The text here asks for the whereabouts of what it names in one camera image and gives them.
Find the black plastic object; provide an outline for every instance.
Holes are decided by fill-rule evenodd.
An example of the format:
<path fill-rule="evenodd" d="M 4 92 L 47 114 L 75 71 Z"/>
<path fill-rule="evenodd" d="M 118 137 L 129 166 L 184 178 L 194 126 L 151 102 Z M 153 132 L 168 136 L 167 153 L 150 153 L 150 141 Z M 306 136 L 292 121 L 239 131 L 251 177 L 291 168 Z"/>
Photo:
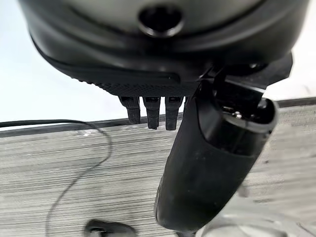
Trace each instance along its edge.
<path fill-rule="evenodd" d="M 166 97 L 166 130 L 173 131 L 177 128 L 179 108 L 182 105 L 183 97 Z"/>
<path fill-rule="evenodd" d="M 158 223 L 193 233 L 236 192 L 277 123 L 277 104 L 265 100 L 250 118 L 223 112 L 204 82 L 186 105 L 158 189 Z"/>
<path fill-rule="evenodd" d="M 140 124 L 139 97 L 119 96 L 119 100 L 127 109 L 129 122 L 131 124 Z"/>
<path fill-rule="evenodd" d="M 225 24 L 206 25 L 200 32 L 169 39 L 115 30 L 74 11 L 64 0 L 19 2 L 38 50 L 63 73 L 118 96 L 191 96 L 211 63 L 271 63 L 287 55 L 299 36 L 309 1 L 260 1 Z M 191 1 L 176 2 L 182 8 Z M 208 13 L 202 6 L 190 8 L 190 14 Z M 141 10 L 135 11 L 134 19 Z"/>
<path fill-rule="evenodd" d="M 118 223 L 118 222 L 104 222 L 99 220 L 90 220 L 84 227 L 84 237 L 90 237 L 92 232 L 99 232 L 100 236 L 118 237 L 136 237 L 134 228 Z"/>
<path fill-rule="evenodd" d="M 159 127 L 160 97 L 144 97 L 144 105 L 147 111 L 148 128 L 157 129 Z"/>

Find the textured rubber surface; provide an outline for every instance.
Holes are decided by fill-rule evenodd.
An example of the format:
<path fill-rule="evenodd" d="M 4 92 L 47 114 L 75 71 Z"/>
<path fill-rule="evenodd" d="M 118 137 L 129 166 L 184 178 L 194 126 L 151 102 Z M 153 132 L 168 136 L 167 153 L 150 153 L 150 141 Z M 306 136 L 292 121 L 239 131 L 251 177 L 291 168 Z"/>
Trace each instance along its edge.
<path fill-rule="evenodd" d="M 94 84 L 117 96 L 190 96 L 199 82 L 180 83 L 173 73 L 133 71 L 105 66 L 75 66 L 46 56 L 36 45 L 41 56 L 54 68 L 71 78 Z"/>
<path fill-rule="evenodd" d="M 225 206 L 257 158 L 207 143 L 199 128 L 196 100 L 191 100 L 158 189 L 157 222 L 179 232 L 197 231 Z"/>

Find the black plastic housing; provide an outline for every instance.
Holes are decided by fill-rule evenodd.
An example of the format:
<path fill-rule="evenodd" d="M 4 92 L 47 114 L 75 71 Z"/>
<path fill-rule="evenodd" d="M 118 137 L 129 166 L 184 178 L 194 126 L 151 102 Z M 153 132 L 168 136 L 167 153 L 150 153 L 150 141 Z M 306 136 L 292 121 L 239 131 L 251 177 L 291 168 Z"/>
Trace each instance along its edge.
<path fill-rule="evenodd" d="M 169 39 L 116 31 L 64 0 L 19 2 L 38 50 L 65 74 L 119 96 L 189 96 L 211 63 L 271 63 L 289 54 L 309 1 L 265 0 L 216 28 Z"/>
<path fill-rule="evenodd" d="M 257 122 L 224 114 L 208 83 L 188 103 L 158 189 L 157 222 L 195 232 L 236 192 L 277 123 L 268 100 Z"/>

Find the metal part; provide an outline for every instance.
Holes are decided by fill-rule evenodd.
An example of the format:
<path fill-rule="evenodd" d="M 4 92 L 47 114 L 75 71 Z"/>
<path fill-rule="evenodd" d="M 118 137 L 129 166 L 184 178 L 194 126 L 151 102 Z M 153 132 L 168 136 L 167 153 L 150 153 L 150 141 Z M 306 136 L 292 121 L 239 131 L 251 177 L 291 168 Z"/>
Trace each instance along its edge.
<path fill-rule="evenodd" d="M 242 119 L 242 115 L 239 111 L 234 112 L 232 115 L 237 119 Z"/>

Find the black rubber grip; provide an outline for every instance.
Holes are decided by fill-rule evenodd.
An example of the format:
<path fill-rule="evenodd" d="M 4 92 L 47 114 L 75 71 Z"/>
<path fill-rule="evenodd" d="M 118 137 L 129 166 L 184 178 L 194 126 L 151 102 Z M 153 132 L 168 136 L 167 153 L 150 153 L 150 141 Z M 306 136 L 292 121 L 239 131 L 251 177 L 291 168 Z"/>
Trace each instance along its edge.
<path fill-rule="evenodd" d="M 223 116 L 213 115 L 209 119 L 216 123 L 216 136 L 225 132 L 223 129 L 231 130 L 223 122 Z M 247 150 L 250 155 L 237 155 L 210 144 L 200 129 L 197 100 L 189 102 L 157 193 L 155 213 L 160 225 L 182 233 L 195 232 L 219 213 L 242 184 L 260 154 L 269 130 L 260 125 L 261 132 L 256 133 L 253 129 L 247 130 L 247 126 L 230 125 L 240 130 L 241 135 L 235 140 L 240 140 L 238 144 L 243 143 L 242 147 L 245 134 L 247 139 L 261 140 L 255 142 L 258 146 L 253 146 L 253 141 L 249 144 L 256 151 Z"/>

